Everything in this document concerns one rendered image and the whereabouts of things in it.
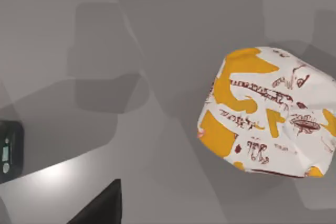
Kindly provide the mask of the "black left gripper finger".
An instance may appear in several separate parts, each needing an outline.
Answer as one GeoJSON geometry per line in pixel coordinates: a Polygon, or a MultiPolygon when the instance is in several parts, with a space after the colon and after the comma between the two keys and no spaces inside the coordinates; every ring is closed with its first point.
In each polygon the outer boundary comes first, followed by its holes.
{"type": "Polygon", "coordinates": [[[121,224],[121,179],[115,179],[67,224],[121,224]]]}

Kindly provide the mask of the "black electronic device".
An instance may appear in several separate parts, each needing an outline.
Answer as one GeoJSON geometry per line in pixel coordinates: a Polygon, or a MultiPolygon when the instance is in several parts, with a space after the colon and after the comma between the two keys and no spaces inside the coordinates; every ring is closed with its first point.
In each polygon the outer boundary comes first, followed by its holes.
{"type": "Polygon", "coordinates": [[[0,120],[0,184],[19,178],[23,172],[24,135],[20,121],[0,120]]]}

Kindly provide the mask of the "white and yellow wrapped package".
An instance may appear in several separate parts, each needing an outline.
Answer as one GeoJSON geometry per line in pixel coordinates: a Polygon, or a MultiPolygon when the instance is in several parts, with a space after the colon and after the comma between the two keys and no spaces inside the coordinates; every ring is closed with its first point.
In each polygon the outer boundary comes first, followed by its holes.
{"type": "Polygon", "coordinates": [[[322,177],[336,155],[336,79],[293,54],[227,54],[197,122],[200,141],[236,168],[322,177]]]}

